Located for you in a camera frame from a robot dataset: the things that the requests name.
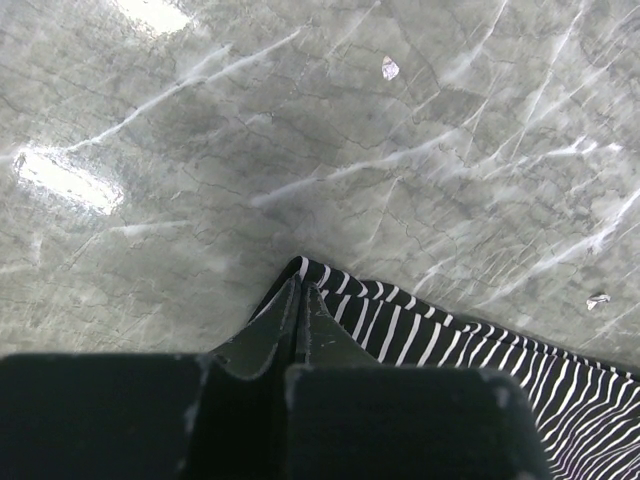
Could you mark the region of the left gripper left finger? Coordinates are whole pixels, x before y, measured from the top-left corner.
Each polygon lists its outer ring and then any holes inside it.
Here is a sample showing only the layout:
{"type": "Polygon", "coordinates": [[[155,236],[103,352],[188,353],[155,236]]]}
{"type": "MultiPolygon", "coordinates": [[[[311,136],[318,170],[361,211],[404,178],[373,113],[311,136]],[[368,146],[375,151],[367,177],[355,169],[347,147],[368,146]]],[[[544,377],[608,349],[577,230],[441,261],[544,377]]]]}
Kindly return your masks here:
{"type": "Polygon", "coordinates": [[[1,362],[5,479],[269,479],[282,460],[291,278],[207,353],[29,353],[1,362]]]}

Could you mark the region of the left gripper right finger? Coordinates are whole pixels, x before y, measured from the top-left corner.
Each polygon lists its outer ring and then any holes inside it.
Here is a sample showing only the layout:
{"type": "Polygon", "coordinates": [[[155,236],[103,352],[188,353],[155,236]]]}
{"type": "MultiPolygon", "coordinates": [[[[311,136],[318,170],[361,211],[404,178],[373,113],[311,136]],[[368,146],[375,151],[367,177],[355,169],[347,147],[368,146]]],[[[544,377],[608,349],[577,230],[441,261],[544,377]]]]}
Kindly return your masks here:
{"type": "Polygon", "coordinates": [[[286,373],[289,479],[546,479],[516,382],[491,369],[377,363],[305,286],[286,373]]]}

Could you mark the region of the black white striped tank top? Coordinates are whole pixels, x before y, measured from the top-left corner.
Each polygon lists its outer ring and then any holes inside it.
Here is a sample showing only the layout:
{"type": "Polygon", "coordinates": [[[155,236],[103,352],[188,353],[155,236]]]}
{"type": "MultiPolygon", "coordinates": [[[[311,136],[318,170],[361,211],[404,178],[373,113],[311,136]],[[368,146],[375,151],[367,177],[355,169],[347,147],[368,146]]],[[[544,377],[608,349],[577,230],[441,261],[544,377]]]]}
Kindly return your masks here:
{"type": "Polygon", "coordinates": [[[526,392],[555,479],[639,476],[639,376],[488,321],[451,314],[399,287],[359,280],[298,256],[255,312],[298,276],[324,310],[379,362],[491,368],[526,392]]]}

